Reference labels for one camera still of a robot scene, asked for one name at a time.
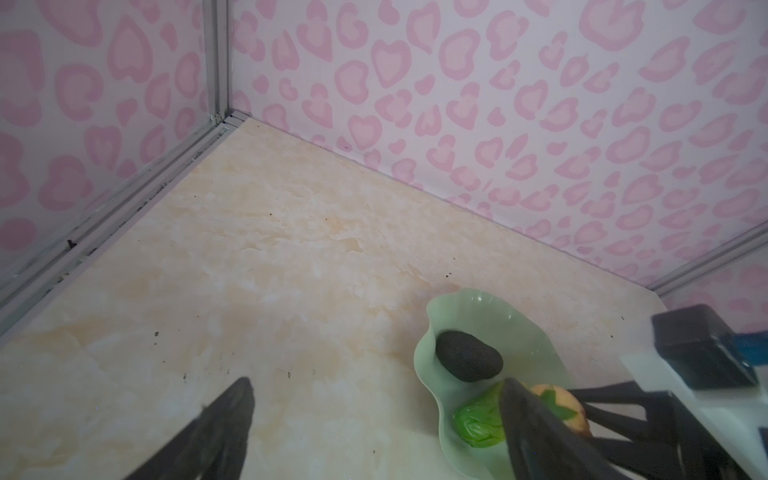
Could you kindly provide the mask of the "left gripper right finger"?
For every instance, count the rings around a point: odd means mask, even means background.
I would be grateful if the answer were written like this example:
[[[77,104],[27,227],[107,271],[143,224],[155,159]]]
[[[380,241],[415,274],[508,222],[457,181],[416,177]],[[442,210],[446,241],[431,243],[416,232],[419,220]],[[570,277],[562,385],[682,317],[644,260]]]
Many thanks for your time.
[[[626,477],[513,378],[502,382],[499,412],[517,479]]]

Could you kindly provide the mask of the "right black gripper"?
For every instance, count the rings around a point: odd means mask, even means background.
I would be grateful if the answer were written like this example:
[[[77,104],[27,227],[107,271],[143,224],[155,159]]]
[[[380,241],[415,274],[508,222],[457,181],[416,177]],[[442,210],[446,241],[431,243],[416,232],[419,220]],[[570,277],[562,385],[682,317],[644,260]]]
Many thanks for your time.
[[[656,353],[620,357],[636,381],[571,389],[580,402],[637,405],[648,419],[672,414],[672,393],[753,479],[767,477],[767,453],[760,430],[767,427],[767,368],[756,369],[756,387],[694,391]],[[588,439],[609,463],[646,479],[731,479],[732,461],[701,444],[669,445],[618,439]]]

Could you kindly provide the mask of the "yellow green fake mango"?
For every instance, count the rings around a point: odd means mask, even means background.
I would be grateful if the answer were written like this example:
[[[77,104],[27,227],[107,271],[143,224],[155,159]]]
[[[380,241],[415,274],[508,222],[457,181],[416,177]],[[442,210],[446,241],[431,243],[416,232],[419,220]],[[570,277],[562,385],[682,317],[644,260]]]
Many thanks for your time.
[[[489,448],[506,441],[499,410],[501,381],[458,408],[452,426],[459,438],[472,448]]]

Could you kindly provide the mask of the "red green fake apple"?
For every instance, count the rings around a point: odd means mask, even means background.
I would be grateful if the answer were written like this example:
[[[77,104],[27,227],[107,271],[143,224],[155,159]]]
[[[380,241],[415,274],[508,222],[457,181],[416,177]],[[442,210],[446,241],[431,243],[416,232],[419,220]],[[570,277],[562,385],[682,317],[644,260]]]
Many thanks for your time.
[[[585,438],[592,436],[586,409],[568,390],[557,385],[539,384],[530,391],[573,433]]]

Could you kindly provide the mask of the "dark fake avocado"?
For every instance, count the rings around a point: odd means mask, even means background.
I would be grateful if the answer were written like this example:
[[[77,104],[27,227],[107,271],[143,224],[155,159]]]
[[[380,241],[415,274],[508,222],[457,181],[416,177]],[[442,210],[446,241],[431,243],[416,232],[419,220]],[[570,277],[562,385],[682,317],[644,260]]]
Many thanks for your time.
[[[465,383],[488,380],[504,367],[501,354],[468,333],[448,330],[436,338],[435,354],[441,365]]]

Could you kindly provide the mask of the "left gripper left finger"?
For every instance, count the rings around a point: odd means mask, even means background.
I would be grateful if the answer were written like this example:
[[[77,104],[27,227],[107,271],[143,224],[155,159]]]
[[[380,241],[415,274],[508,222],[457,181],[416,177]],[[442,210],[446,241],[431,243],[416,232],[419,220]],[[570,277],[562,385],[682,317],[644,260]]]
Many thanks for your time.
[[[238,378],[130,479],[238,479],[255,408],[247,377]]]

